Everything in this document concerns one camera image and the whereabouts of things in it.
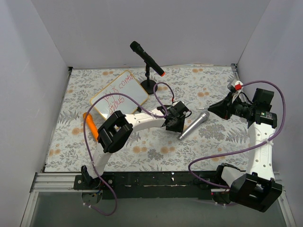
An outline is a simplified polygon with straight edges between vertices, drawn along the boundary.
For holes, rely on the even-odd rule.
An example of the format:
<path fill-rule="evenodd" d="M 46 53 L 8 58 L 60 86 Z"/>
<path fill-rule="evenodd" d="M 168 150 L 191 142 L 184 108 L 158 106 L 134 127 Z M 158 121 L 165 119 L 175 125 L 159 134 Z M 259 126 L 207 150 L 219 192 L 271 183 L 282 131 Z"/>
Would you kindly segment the yellow framed whiteboard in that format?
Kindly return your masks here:
<path fill-rule="evenodd" d="M 93 105 L 99 98 L 109 95 L 94 105 L 96 111 L 107 119 L 113 112 L 120 110 L 124 114 L 132 114 L 149 98 L 148 93 L 143 89 L 133 74 L 126 70 L 105 88 L 101 89 L 91 98 Z"/>

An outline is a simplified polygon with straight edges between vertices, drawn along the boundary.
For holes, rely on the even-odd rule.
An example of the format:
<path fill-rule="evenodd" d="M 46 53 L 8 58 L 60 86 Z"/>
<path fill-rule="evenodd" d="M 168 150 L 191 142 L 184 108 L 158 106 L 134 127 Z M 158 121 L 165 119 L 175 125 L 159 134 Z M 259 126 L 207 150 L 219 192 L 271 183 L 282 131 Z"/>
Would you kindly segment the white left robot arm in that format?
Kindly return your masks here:
<path fill-rule="evenodd" d="M 121 150 L 132 133 L 149 129 L 165 128 L 167 131 L 183 132 L 186 114 L 191 112 L 183 102 L 157 107 L 147 113 L 122 114 L 115 111 L 98 129 L 98 145 L 92 164 L 81 167 L 82 181 L 90 188 L 100 186 L 106 164 L 111 155 Z"/>

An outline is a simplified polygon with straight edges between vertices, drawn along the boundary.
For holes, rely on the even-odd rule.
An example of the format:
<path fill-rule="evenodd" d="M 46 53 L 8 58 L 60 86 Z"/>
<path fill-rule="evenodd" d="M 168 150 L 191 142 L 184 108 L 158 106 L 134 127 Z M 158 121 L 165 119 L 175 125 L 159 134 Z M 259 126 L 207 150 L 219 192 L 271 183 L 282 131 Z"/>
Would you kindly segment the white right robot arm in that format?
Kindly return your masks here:
<path fill-rule="evenodd" d="M 248 122 L 249 139 L 252 146 L 262 142 L 264 145 L 249 151 L 247 170 L 222 163 L 214 176 L 215 184 L 220 188 L 229 186 L 229 199 L 240 205 L 265 212 L 282 193 L 282 185 L 275 182 L 272 169 L 272 147 L 268 141 L 277 127 L 277 115 L 272 113 L 273 91 L 256 89 L 251 103 L 229 92 L 220 102 L 211 105 L 208 111 L 228 120 L 232 115 L 244 118 Z"/>

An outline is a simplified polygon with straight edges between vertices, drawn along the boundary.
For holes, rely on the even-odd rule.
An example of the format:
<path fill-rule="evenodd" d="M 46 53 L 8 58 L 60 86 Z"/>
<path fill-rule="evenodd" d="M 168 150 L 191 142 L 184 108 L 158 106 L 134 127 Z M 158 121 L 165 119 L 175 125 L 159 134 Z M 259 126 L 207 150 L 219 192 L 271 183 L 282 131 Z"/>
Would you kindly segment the floral patterned table mat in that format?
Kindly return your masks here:
<path fill-rule="evenodd" d="M 103 118 L 90 108 L 91 98 L 112 82 L 124 69 L 72 70 L 62 102 L 58 123 L 53 132 L 45 162 L 45 172 L 79 172 L 90 163 L 89 155 L 97 142 L 89 128 L 83 126 L 83 114 L 90 112 L 96 126 Z M 174 98 L 183 101 L 192 111 L 185 121 L 188 126 L 200 110 L 228 94 L 228 84 L 234 78 L 231 67 L 172 67 L 160 77 L 152 72 L 151 78 L 160 82 L 157 94 L 150 96 L 144 107 L 152 110 L 160 102 L 169 104 Z M 233 116 L 223 120 L 214 114 L 188 137 L 178 140 L 178 134 L 164 128 L 147 129 L 130 136 L 125 146 L 113 154 L 106 171 L 186 171 L 215 170 L 221 163 L 247 168 L 248 153 L 238 150 L 250 146 L 247 122 Z"/>

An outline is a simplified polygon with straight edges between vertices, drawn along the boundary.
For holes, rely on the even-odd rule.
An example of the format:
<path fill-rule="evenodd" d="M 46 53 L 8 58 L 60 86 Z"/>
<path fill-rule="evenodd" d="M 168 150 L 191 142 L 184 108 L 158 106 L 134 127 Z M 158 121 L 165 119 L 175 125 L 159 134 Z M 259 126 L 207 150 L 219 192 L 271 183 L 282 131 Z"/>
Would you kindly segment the silver microphone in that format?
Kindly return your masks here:
<path fill-rule="evenodd" d="M 178 140 L 183 140 L 188 137 L 198 126 L 208 120 L 209 115 L 208 111 L 202 111 L 200 115 L 179 135 Z"/>

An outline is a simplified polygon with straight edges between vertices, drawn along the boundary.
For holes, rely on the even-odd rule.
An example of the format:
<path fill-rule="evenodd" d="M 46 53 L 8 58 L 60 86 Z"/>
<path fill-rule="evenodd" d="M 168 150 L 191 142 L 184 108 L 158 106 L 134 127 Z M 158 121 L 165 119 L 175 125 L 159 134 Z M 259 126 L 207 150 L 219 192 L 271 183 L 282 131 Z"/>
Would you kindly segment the black round microphone stand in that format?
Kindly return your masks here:
<path fill-rule="evenodd" d="M 147 94 L 152 95 L 158 90 L 158 86 L 154 80 L 150 79 L 150 66 L 148 64 L 145 66 L 145 76 L 146 80 L 142 81 L 140 84 Z"/>

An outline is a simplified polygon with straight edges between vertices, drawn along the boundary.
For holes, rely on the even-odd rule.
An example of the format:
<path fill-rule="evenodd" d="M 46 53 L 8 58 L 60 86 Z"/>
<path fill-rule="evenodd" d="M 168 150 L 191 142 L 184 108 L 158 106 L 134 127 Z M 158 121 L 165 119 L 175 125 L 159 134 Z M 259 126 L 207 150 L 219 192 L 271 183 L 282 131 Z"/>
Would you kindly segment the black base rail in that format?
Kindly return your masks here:
<path fill-rule="evenodd" d="M 119 199 L 212 199 L 213 186 L 200 181 L 188 171 L 105 172 L 102 178 L 114 190 Z"/>

